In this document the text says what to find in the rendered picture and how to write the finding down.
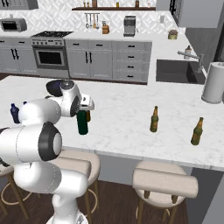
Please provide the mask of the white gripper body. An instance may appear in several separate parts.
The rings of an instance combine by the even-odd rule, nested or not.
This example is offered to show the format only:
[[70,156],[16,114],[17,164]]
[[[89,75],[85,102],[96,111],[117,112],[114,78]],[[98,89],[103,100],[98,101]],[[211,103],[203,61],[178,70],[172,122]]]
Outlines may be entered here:
[[82,109],[83,110],[94,110],[95,103],[90,95],[83,94],[82,95]]

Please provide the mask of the grey base cupboard run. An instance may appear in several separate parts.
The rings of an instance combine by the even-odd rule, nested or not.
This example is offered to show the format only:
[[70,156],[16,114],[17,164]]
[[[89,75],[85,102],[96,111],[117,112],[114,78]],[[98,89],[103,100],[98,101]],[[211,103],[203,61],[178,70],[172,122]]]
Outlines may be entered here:
[[151,42],[67,39],[72,78],[140,82],[148,81]]
[[8,74],[37,75],[31,40],[27,37],[0,37],[0,66]]

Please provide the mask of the steel oven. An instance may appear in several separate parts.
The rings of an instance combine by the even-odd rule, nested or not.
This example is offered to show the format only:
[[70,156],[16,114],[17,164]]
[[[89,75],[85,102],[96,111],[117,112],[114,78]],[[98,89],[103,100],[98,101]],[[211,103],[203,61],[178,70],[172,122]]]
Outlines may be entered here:
[[40,77],[69,78],[67,51],[63,38],[33,37],[31,43]]

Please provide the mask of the green brown glass bottle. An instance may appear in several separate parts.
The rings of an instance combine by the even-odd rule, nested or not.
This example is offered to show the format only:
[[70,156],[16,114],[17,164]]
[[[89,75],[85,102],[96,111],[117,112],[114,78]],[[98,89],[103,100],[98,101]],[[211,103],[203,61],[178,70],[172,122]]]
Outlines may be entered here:
[[158,130],[158,107],[154,108],[153,115],[150,122],[150,131],[156,132]]
[[203,125],[204,118],[201,117],[197,123],[197,126],[194,128],[192,133],[191,144],[198,145],[200,143],[200,137],[203,132],[202,125]]

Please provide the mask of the dark blue plastic bottle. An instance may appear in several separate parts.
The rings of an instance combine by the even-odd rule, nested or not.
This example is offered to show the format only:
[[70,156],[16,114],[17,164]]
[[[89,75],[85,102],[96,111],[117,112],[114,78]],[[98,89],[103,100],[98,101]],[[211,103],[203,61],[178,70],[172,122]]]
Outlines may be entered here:
[[19,123],[18,112],[19,112],[19,108],[14,103],[12,103],[10,108],[10,113],[12,115],[12,119],[14,123]]

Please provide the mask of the wooden knife block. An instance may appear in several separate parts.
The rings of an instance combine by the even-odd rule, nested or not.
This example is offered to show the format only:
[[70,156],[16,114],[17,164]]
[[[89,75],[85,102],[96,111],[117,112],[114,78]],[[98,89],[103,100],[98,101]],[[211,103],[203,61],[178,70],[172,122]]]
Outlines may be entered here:
[[102,33],[103,34],[109,34],[109,26],[106,24],[105,21],[102,22]]

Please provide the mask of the black hob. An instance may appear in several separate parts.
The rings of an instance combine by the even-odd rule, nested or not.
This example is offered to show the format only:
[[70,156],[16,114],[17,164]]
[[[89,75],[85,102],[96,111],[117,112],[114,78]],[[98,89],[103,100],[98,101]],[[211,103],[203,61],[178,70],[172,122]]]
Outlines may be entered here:
[[33,35],[33,38],[64,38],[73,33],[73,31],[42,31]]

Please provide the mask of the grey coffee machine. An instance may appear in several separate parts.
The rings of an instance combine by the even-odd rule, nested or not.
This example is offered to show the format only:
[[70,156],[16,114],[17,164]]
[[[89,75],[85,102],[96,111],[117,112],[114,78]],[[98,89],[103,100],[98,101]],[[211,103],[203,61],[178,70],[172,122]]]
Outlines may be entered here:
[[123,20],[124,37],[134,37],[136,33],[136,17],[126,16]]

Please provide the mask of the dark sink basin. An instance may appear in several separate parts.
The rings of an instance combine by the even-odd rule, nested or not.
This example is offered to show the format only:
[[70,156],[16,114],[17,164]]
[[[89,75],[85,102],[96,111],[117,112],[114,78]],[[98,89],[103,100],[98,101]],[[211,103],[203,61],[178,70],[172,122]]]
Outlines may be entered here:
[[206,77],[197,68],[197,61],[158,59],[156,81],[204,85]]

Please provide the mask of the grey toaster oven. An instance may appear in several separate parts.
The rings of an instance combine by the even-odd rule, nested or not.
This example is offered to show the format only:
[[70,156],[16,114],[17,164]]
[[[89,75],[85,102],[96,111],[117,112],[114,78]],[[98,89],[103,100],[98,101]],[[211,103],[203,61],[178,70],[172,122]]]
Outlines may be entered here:
[[4,32],[24,32],[27,30],[27,23],[22,17],[8,17],[0,19],[0,25]]

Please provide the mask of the white soap dispenser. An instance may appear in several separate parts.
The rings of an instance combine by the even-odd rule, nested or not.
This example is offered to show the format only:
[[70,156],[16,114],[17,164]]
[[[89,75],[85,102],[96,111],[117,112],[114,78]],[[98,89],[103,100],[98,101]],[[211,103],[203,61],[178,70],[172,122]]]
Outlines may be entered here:
[[190,57],[189,55],[191,54],[191,51],[192,51],[192,48],[190,46],[188,46],[186,49],[185,49],[185,56],[184,56],[184,59],[185,60],[189,60]]

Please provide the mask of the grey tap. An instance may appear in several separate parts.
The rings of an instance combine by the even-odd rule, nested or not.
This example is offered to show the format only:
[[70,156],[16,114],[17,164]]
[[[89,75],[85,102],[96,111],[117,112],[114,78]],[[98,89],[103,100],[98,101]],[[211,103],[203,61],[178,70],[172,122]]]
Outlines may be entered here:
[[195,55],[191,55],[190,53],[185,53],[185,52],[181,52],[181,51],[178,51],[178,54],[198,60],[199,64],[198,64],[198,67],[196,69],[196,72],[201,73],[201,71],[203,69],[203,59],[204,59],[205,54],[200,54],[199,56],[195,56]]

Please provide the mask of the white paper towel roll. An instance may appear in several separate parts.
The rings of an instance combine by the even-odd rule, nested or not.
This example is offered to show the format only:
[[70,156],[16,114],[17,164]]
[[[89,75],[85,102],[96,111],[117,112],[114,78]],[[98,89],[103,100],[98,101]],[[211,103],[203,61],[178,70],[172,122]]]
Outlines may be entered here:
[[209,66],[201,99],[217,104],[224,95],[224,62],[212,62]]

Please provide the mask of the rail with hanging tools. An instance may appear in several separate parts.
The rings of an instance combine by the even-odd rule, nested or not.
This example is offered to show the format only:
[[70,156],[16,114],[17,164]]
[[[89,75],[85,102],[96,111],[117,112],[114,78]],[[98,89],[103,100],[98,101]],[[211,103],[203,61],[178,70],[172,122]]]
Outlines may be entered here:
[[96,29],[100,28],[99,26],[99,14],[98,13],[86,13],[86,28]]

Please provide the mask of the grey wall cupboard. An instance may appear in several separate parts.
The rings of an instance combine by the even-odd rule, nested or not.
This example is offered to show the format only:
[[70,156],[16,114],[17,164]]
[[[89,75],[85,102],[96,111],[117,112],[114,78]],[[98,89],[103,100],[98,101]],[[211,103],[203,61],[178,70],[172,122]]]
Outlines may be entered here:
[[216,28],[224,0],[156,0],[157,11],[169,11],[178,27]]
[[36,10],[38,7],[38,0],[0,0],[2,11]]

